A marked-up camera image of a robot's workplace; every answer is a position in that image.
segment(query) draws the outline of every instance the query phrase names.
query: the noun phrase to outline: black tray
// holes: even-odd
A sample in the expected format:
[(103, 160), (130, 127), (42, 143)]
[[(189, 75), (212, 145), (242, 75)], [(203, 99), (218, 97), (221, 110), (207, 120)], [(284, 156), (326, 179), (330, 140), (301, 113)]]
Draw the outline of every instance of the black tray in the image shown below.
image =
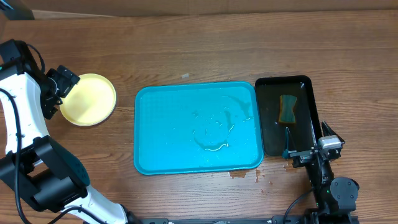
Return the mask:
[[(297, 97), (294, 107), (295, 123), (278, 122), (281, 95)], [(289, 127), (297, 151), (309, 150), (322, 136), (312, 83), (305, 75), (260, 78), (256, 81), (264, 152), (281, 156), (285, 144), (285, 128)]]

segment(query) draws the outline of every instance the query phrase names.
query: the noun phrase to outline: wire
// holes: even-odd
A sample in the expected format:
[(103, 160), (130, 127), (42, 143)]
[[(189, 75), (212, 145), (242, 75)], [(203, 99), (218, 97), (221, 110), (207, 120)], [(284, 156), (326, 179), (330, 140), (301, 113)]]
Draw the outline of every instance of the wire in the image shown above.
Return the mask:
[(302, 194), (298, 199), (296, 199), (286, 210), (285, 215), (284, 215), (284, 219), (282, 224), (286, 224), (286, 218), (287, 215), (289, 214), (289, 212), (291, 211), (291, 209), (294, 207), (294, 205), (297, 204), (297, 202), (299, 202), (301, 199), (305, 198), (305, 196), (307, 196), (309, 193), (311, 193), (313, 191), (313, 187), (311, 188), (311, 190), (309, 190), (308, 192), (305, 192), (304, 194)]
[(36, 53), (37, 53), (37, 55), (39, 56), (39, 59), (40, 59), (40, 64), (42, 65), (41, 71), (42, 71), (42, 73), (44, 73), (45, 72), (45, 64), (44, 64), (44, 60), (43, 60), (41, 54), (39, 53), (39, 51), (35, 47), (32, 46), (32, 44), (26, 44), (26, 45), (28, 45), (30, 48), (32, 48), (34, 51), (36, 51)]
[[(18, 113), (18, 109), (17, 109), (17, 105), (15, 103), (14, 97), (11, 96), (11, 94), (9, 92), (7, 92), (6, 90), (3, 90), (2, 88), (0, 88), (0, 92), (4, 93), (9, 101), (12, 104), (12, 109), (14, 110), (14, 116), (15, 116), (15, 123), (16, 123), (16, 128), (17, 128), (17, 152), (16, 152), (16, 159), (15, 159), (15, 181), (14, 181), (14, 191), (15, 191), (15, 200), (16, 200), (16, 204), (17, 204), (17, 210), (18, 210), (18, 214), (21, 218), (21, 220), (25, 223), (25, 224), (31, 224), (30, 221), (28, 221), (28, 219), (26, 218), (24, 211), (22, 210), (22, 205), (21, 205), (21, 198), (19, 196), (19, 168), (20, 168), (20, 163), (21, 163), (21, 148), (22, 148), (22, 133), (21, 133), (21, 124), (19, 121), (19, 113)], [(51, 222), (49, 222), (49, 224), (53, 224), (56, 221), (58, 221), (59, 219), (61, 219), (64, 215), (66, 215), (68, 212), (73, 211), (73, 210), (78, 210), (79, 212), (83, 212), (86, 215), (88, 215), (90, 218), (92, 218), (93, 220), (95, 220), (96, 222), (100, 223), (100, 224), (106, 224), (105, 222), (101, 221), (99, 218), (95, 217), (93, 214), (91, 214), (89, 211), (85, 210), (84, 208), (81, 207), (71, 207), (66, 209), (65, 211), (63, 211), (59, 216), (55, 217)]]

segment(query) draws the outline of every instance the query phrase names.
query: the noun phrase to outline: yellow plate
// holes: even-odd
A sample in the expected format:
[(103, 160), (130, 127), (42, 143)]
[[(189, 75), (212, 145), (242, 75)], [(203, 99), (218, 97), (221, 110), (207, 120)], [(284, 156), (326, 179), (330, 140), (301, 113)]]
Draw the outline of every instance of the yellow plate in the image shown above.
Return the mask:
[(104, 121), (116, 106), (116, 91), (112, 83), (97, 74), (80, 75), (60, 106), (62, 115), (71, 123), (91, 126)]

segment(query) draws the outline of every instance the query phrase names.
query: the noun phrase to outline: wooden table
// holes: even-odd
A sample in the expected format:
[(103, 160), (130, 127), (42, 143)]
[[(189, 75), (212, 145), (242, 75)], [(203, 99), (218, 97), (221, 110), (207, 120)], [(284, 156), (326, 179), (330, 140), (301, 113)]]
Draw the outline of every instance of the wooden table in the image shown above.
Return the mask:
[[(332, 169), (361, 186), (354, 214), (361, 223), (397, 222), (398, 11), (14, 21), (2, 37), (11, 38), (39, 49), (47, 69), (63, 64), (115, 85), (117, 108), (105, 123), (80, 128), (58, 113), (47, 127), (82, 161), (96, 189), (138, 217), (271, 217), (310, 187), (305, 169), (278, 157), (235, 178), (228, 172), (141, 175), (132, 161), (134, 97), (141, 88), (307, 75), (320, 119), (347, 142)], [(5, 146), (2, 113), (0, 121)], [(293, 213), (314, 206), (309, 198)], [(24, 208), (34, 223), (55, 217)], [(5, 184), (0, 220), (21, 222)], [(81, 221), (67, 215), (60, 223)]]

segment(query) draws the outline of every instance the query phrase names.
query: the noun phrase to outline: wood grain surface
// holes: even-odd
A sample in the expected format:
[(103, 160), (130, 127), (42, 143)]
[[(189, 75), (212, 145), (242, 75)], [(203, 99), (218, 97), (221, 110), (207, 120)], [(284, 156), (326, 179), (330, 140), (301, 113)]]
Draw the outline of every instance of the wood grain surface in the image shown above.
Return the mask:
[[(11, 38), (39, 49), (47, 69), (63, 64), (114, 84), (117, 107), (103, 124), (81, 128), (58, 113), (47, 127), (82, 161), (94, 188), (140, 218), (271, 217), (310, 187), (305, 169), (279, 157), (231, 175), (141, 175), (132, 160), (141, 88), (307, 75), (320, 119), (347, 142), (331, 164), (335, 176), (361, 186), (354, 214), (361, 223), (397, 223), (398, 11), (10, 21), (2, 40)], [(292, 213), (314, 206), (311, 196)], [(34, 223), (55, 217), (24, 209)], [(13, 191), (0, 184), (0, 223), (20, 222)], [(67, 215), (60, 223), (81, 221)]]

